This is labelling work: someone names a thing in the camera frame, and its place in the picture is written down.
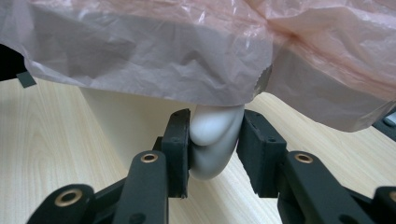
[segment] translucent plastic sheet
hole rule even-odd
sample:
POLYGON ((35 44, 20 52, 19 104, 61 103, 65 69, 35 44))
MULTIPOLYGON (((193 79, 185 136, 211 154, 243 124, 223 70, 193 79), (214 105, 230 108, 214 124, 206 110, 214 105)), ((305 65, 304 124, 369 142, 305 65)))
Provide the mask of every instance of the translucent plastic sheet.
POLYGON ((343 131, 396 105, 393 0, 2 0, 0 43, 46 80, 198 105, 267 91, 343 131))

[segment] plastic bag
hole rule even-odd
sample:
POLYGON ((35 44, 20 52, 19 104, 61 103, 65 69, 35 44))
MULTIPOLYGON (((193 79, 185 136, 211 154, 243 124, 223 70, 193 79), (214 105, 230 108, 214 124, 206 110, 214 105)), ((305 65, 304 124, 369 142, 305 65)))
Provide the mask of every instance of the plastic bag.
POLYGON ((198 105, 271 92, 342 131, 396 105, 392 0, 3 0, 35 77, 198 105))

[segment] wooden table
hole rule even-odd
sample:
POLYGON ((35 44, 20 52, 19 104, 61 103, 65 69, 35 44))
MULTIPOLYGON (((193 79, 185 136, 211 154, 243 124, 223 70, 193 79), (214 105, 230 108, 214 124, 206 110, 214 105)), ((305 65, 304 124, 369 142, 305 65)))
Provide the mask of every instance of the wooden table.
MULTIPOLYGON (((0 223, 25 223, 54 190, 83 183, 97 191, 124 178, 79 89, 37 80, 0 82, 0 223)), ((306 118, 269 94, 247 105, 276 127, 289 150, 308 151, 346 187, 372 197, 396 185, 396 143, 374 128, 341 133, 306 118)), ((280 223, 275 199, 253 194, 233 155, 224 172, 189 182, 189 198, 170 200, 170 223, 280 223)))

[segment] table surface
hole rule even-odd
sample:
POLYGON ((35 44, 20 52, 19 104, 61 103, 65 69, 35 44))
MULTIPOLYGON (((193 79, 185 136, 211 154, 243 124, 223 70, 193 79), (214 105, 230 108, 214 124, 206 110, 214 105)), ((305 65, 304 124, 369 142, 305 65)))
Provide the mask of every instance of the table surface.
MULTIPOLYGON (((79 88, 37 80, 0 82, 0 223, 25 223, 54 190, 83 183, 95 191, 124 178, 121 165, 79 88)), ((396 186, 396 143, 374 128, 342 133, 315 123, 274 96, 247 109, 262 113, 288 150, 318 156, 342 185, 373 196, 396 186)), ((170 200, 170 223, 280 223, 276 199, 259 199, 235 155, 218 177, 189 182, 189 198, 170 200)))

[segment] wood grain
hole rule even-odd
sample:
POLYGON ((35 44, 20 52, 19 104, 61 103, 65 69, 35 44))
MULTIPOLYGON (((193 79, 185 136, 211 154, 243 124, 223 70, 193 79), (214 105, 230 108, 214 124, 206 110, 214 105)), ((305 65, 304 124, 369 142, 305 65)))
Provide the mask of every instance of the wood grain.
MULTIPOLYGON (((102 189, 126 176, 78 88, 37 80, 0 82, 0 223, 25 223, 54 190, 73 183, 102 189)), ((308 151, 346 187, 367 196, 396 185, 396 143, 373 128, 341 133, 274 96, 247 105, 276 127, 289 150, 308 151)), ((213 180, 191 179, 187 200, 170 200, 170 223, 280 223, 276 200, 252 193, 233 155, 213 180)))

